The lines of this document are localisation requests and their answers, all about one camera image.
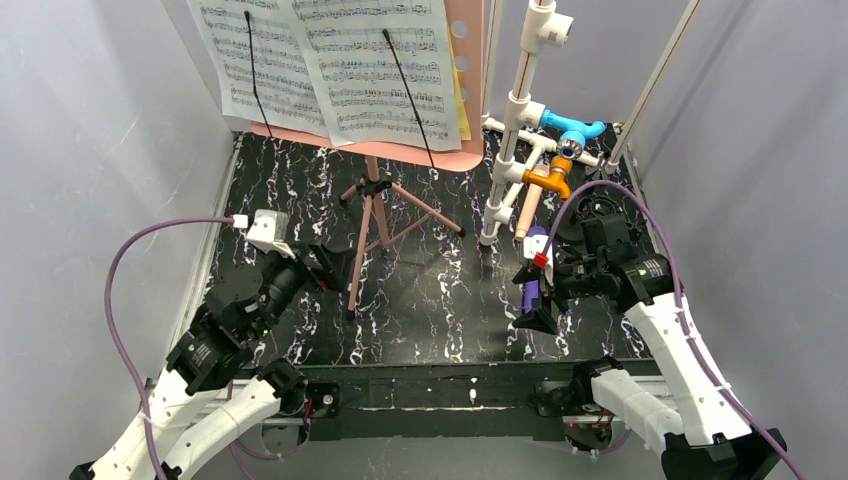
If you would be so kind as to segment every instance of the black marble table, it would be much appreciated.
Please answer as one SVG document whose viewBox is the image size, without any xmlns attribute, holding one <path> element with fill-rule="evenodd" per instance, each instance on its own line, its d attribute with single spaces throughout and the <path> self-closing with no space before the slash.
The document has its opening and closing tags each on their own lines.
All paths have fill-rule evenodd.
<svg viewBox="0 0 848 480">
<path fill-rule="evenodd" d="M 587 150 L 608 152 L 614 142 L 608 129 L 590 141 Z M 574 301 L 558 317 L 557 336 L 511 327 L 521 305 L 521 290 L 510 281 L 519 268 L 512 241 L 514 220 L 501 227 L 490 250 L 481 251 L 477 244 L 492 158 L 499 146 L 500 134 L 488 133 L 486 158 L 464 173 L 382 160 L 381 167 L 404 188 L 464 226 L 468 235 L 460 239 L 431 219 L 390 248 L 371 250 L 365 256 L 354 320 L 345 318 L 347 294 L 304 293 L 259 346 L 257 360 L 266 363 L 283 355 L 307 365 L 398 365 L 650 356 L 635 329 L 602 298 Z M 519 142 L 516 158 L 523 159 L 529 150 Z M 282 210 L 291 215 L 289 238 L 355 248 L 362 200 L 353 199 L 345 209 L 337 196 L 363 173 L 361 156 L 246 134 L 226 211 Z M 584 169 L 576 164 L 570 185 L 574 188 L 584 178 Z M 624 173 L 611 178 L 630 184 Z M 387 195 L 387 206 L 395 232 L 420 215 L 393 193 Z M 543 198 L 537 222 L 547 226 L 556 206 L 556 197 Z M 626 210 L 635 220 L 635 208 L 628 205 Z M 372 220 L 369 242 L 376 239 Z M 210 282 L 223 265 L 255 258 L 243 236 L 222 230 Z"/>
</svg>

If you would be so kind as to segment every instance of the blue pipe fitting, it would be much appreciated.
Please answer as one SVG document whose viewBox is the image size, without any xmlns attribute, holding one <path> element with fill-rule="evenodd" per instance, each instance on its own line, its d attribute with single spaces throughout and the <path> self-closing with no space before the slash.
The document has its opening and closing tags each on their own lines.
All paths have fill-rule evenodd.
<svg viewBox="0 0 848 480">
<path fill-rule="evenodd" d="M 586 140 L 604 133 L 607 126 L 603 122 L 586 125 L 579 120 L 561 117 L 549 109 L 545 109 L 539 119 L 540 127 L 553 127 L 562 130 L 563 134 L 557 142 L 557 152 L 563 157 L 573 160 L 583 153 Z"/>
</svg>

